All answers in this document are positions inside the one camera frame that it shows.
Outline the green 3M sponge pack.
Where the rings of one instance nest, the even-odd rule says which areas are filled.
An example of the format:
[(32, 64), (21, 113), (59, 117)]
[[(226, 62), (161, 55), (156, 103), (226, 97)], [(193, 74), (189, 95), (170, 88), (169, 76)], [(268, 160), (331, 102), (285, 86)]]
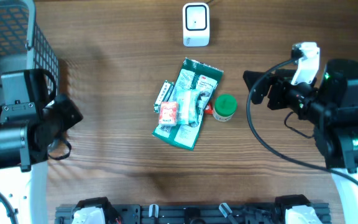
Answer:
[(172, 146), (192, 150), (198, 138), (206, 105), (223, 76), (223, 71), (196, 60), (186, 58), (181, 66), (172, 94), (168, 101), (175, 101), (178, 90), (200, 91), (197, 101), (198, 124), (162, 126), (158, 125), (153, 135)]

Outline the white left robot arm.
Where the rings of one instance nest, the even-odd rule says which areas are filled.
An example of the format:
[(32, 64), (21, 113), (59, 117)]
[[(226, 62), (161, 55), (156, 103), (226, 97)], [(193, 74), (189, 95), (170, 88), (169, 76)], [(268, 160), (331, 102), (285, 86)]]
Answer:
[(69, 97), (48, 91), (47, 79), (54, 81), (41, 68), (1, 76), (0, 223), (48, 222), (48, 147), (58, 140), (71, 148), (64, 134), (83, 119)]

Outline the red coffee stick sachet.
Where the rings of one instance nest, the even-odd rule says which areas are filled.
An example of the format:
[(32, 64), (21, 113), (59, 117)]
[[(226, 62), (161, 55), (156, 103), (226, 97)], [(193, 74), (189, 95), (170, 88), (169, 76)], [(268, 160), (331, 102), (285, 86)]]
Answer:
[(213, 107), (211, 103), (208, 103), (204, 109), (205, 114), (213, 114)]

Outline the green lid jar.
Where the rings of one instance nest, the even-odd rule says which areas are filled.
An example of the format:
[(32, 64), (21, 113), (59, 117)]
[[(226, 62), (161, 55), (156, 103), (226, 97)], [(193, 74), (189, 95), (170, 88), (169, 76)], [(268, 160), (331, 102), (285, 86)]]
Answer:
[(221, 122), (229, 121), (237, 110), (237, 100), (230, 94), (219, 95), (213, 105), (213, 117)]

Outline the green white gum pack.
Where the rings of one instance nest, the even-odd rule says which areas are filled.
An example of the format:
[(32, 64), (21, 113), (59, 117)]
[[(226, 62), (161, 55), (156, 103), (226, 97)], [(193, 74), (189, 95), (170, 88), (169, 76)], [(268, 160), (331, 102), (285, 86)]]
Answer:
[(158, 93), (157, 99), (155, 100), (155, 103), (154, 103), (154, 112), (155, 113), (160, 112), (160, 106), (161, 106), (162, 102), (169, 100), (169, 97), (172, 94), (174, 86), (175, 86), (175, 84), (173, 82), (169, 82), (167, 80), (164, 81), (164, 83)]

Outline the red white snack packet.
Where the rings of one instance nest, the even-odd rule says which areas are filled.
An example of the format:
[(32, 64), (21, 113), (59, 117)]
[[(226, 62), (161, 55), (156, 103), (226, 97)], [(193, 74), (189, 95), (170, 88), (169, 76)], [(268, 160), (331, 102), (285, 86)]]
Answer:
[(178, 103), (176, 101), (165, 101), (160, 105), (158, 123), (162, 126), (177, 125)]

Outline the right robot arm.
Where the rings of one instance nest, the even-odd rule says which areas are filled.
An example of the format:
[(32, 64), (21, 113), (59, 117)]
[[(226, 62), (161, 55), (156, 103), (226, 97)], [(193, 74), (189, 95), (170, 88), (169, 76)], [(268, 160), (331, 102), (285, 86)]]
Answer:
[[(266, 72), (246, 70), (249, 89), (246, 113), (250, 130), (276, 156), (300, 166), (332, 175), (346, 223), (358, 223), (358, 62), (332, 59), (324, 69), (319, 88), (317, 59), (293, 58)], [(314, 125), (313, 139), (325, 160), (323, 167), (285, 156), (269, 146), (254, 128), (251, 104), (269, 98), (271, 110), (290, 108), (300, 120)]]

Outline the light green tissue pack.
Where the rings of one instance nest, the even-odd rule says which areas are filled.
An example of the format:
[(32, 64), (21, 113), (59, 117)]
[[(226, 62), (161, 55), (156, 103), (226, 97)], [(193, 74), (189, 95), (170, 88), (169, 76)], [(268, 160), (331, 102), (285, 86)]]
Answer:
[(180, 125), (197, 125), (197, 101), (200, 96), (200, 91), (193, 90), (178, 90), (174, 100), (178, 103), (177, 109), (177, 124)]

